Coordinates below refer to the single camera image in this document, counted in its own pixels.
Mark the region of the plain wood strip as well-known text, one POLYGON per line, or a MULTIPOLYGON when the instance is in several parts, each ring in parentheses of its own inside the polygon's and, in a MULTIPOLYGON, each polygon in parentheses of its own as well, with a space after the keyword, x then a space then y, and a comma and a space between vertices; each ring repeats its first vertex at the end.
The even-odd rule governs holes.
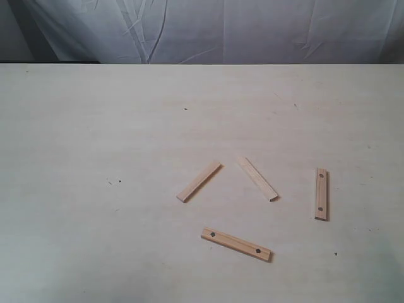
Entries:
POLYGON ((219 161, 213 161, 205 167, 179 194, 176 198, 186 203, 213 175, 222 168, 219 161))
POLYGON ((274 201, 278 198, 277 192, 246 157, 238 157, 237 163, 268 201, 274 201))

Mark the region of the wood strip with holes bottom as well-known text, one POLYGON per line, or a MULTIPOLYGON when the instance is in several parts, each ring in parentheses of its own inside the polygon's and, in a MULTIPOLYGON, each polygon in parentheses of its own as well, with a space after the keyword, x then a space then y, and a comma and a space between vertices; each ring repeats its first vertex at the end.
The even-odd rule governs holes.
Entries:
POLYGON ((218 230, 205 227, 201 238, 267 263, 272 261, 273 253, 270 249, 218 230))

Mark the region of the wood strip with holes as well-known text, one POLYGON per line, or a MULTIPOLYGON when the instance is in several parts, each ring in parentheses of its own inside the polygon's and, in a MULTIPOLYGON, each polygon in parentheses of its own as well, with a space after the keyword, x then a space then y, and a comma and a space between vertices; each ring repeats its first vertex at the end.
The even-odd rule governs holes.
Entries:
POLYGON ((326 169, 316 169, 316 204, 315 219, 327 222, 328 212, 328 171, 326 169))
POLYGON ((218 230, 205 227, 201 238, 267 263, 272 261, 273 253, 270 249, 218 230))

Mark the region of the white wrinkled backdrop cloth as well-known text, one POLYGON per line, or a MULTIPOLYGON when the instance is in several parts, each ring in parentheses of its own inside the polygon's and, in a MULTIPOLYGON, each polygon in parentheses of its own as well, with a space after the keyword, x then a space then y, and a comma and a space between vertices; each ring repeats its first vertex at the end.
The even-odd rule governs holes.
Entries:
POLYGON ((1 60, 396 64, 402 1, 2 1, 1 60))

